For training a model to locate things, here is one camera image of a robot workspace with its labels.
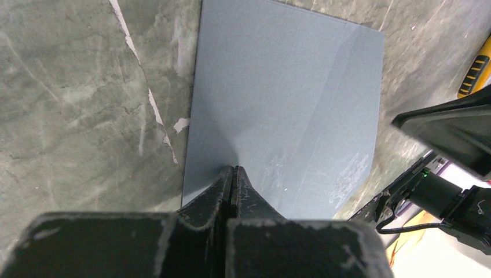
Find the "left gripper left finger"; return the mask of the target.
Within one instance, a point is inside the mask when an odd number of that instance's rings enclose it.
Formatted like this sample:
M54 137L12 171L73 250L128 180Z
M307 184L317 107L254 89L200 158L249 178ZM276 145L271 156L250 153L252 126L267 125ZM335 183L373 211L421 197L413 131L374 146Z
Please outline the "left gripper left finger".
M174 213L52 212L22 232L2 277L224 277L234 174Z

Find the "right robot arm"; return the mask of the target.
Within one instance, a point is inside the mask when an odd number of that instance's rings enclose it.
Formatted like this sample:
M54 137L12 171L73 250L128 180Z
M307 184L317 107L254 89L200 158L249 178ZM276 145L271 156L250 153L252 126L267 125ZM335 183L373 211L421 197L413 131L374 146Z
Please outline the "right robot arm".
M430 169L444 158L482 180L490 180L490 87L470 96L397 115L393 126L430 147L388 187L352 217L381 235L438 228L459 242L490 254L490 189L462 189ZM388 228L397 208L409 201L437 218L433 224Z

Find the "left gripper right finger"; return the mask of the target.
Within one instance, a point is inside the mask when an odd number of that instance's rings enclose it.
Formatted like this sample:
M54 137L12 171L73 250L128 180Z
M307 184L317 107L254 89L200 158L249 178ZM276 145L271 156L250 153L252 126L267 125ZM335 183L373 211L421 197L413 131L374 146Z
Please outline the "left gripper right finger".
M383 243L364 223L288 220L252 187L232 179L235 215L226 235L227 277L392 277Z

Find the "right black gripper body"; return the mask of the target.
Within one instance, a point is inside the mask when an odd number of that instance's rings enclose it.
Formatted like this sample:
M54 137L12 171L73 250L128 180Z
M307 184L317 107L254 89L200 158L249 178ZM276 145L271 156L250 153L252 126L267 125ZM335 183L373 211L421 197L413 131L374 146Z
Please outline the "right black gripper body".
M379 222L395 214L396 209L408 198L409 188L415 185L419 173L425 171L435 174L444 165L445 158L434 151L430 151L354 213L349 220L363 222L375 227Z

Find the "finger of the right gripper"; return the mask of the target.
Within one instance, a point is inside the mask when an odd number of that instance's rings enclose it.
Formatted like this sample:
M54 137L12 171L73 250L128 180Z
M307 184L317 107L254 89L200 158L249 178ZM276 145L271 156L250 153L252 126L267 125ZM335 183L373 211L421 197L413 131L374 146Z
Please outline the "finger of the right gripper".
M392 125L481 180L490 180L490 86L399 114Z

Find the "grey envelope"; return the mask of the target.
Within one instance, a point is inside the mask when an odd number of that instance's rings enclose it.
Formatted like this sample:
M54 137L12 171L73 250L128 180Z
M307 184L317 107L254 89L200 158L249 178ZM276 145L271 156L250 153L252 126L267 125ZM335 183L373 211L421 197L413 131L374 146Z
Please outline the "grey envelope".
M204 1L182 193L227 165L281 215L331 219L369 176L383 33L276 1Z

